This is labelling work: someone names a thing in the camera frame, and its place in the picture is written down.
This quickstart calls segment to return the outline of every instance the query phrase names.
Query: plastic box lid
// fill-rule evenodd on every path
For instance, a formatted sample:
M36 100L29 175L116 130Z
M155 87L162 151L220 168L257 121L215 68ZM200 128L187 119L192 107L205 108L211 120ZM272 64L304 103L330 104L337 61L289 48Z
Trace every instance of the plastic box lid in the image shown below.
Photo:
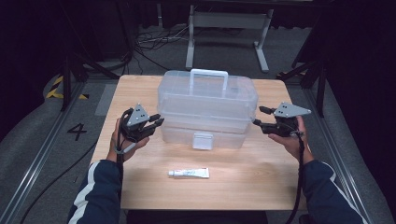
M257 101L250 78L224 71L168 71L158 88L158 111L168 127L244 133Z

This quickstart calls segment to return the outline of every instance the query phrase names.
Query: clear plastic storage box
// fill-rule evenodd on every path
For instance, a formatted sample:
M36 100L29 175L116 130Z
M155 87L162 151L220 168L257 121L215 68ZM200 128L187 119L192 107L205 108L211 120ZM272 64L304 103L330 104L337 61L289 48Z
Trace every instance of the clear plastic storage box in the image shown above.
M198 149L240 148L257 101L248 77L202 69L168 71L158 88L163 141Z

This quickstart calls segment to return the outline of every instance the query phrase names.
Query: hand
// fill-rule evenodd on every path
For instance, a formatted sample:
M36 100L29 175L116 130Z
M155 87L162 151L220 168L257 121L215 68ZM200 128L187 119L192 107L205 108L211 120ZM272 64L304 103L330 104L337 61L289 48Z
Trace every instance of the hand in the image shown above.
M303 164L308 163L309 161L314 160L314 157L311 154L311 151L309 150L308 147L308 136L306 133L306 128L304 126L304 121L301 116L297 116L297 121L298 121L298 130L300 132L303 132L302 140L304 141L304 157L303 157ZM279 135L276 135L274 133L268 134L268 137L271 138L272 140L278 142L279 144L283 145L285 149L294 157L297 159L297 161L300 158L300 142L297 137L280 137Z
M110 149L108 150L107 160L109 161L117 161L117 153L114 151L115 146L117 145L117 139L119 134L119 126L120 126L120 119L117 119L116 129L114 130L113 134L111 135L111 142L110 142ZM124 154L124 161L128 161L134 155L134 153L141 147L145 146L149 141L149 138L143 138L140 140L136 145L129 150L127 153ZM131 141L127 140L122 134L120 135L120 144L122 149L127 148L132 144Z

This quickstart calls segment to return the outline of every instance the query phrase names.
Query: person's right hand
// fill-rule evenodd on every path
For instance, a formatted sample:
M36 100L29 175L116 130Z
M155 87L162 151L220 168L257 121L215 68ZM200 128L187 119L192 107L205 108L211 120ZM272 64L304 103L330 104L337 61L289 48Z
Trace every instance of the person's right hand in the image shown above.
M311 151L309 150L308 147L308 137L306 133L306 128L304 126L304 121L301 116L297 116L297 121L298 121L298 130L300 132L303 132L302 140L304 141L304 158L303 158L303 163L306 164L309 161L314 160L314 157L311 154ZM279 144L283 145L285 149L295 158L297 161L299 160L299 155L300 155L300 142L298 137L281 137L279 135L276 135L274 133L268 134L268 137L271 138L272 140L278 142Z

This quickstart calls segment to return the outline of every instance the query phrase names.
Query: plastic box handle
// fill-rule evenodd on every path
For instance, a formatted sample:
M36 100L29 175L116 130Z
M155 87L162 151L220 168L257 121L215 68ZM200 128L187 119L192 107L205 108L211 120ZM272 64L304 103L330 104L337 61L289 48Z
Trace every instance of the plastic box handle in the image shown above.
M196 75L206 75L209 77L223 77L223 91L227 90L227 83L228 83L228 73L224 71L216 71L216 70L205 70L205 69L191 69L190 72L190 91L194 87L194 77Z

